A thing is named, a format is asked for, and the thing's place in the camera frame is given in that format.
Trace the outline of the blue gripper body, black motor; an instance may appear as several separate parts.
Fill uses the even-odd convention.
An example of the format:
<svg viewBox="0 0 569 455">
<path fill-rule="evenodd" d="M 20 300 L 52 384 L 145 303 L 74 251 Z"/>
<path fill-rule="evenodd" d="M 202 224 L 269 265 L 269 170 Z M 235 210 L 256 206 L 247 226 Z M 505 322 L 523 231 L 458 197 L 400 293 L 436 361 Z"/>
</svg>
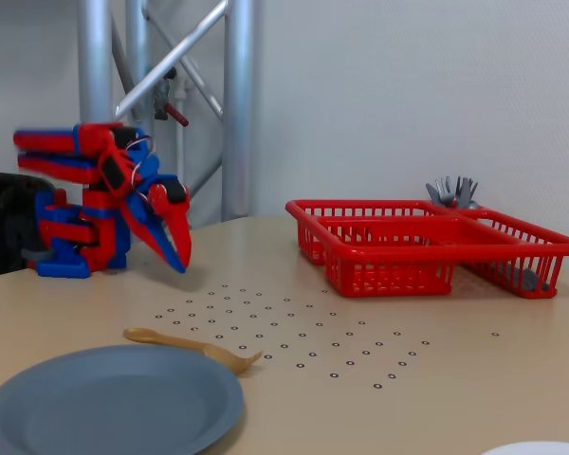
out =
<svg viewBox="0 0 569 455">
<path fill-rule="evenodd" d="M 190 207 L 188 189 L 173 174 L 150 175 L 135 187 L 125 201 L 140 223 L 169 223 L 186 219 Z"/>
</svg>

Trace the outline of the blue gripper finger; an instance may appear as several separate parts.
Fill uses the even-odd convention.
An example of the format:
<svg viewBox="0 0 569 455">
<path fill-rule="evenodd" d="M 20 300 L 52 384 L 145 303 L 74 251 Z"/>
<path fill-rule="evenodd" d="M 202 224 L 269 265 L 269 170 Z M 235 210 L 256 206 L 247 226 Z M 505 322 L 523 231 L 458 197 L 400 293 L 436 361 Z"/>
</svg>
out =
<svg viewBox="0 0 569 455">
<path fill-rule="evenodd" d="M 170 228 L 172 237 L 162 227 L 162 218 L 153 214 L 144 221 L 132 213 L 127 213 L 127 225 L 130 230 L 171 268 L 179 273 L 186 272 L 186 228 Z"/>
</svg>

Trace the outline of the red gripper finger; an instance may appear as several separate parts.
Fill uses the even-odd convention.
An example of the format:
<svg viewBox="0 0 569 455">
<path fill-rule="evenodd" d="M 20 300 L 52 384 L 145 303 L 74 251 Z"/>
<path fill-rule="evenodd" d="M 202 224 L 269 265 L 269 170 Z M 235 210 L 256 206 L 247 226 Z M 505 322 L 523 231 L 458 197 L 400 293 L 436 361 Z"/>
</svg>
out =
<svg viewBox="0 0 569 455">
<path fill-rule="evenodd" d="M 166 224 L 174 244 L 167 240 L 167 248 L 162 249 L 164 257 L 173 268 L 189 266 L 192 240 L 188 222 L 190 197 L 187 189 L 180 183 L 155 183 L 148 192 L 150 206 L 158 218 Z"/>
</svg>

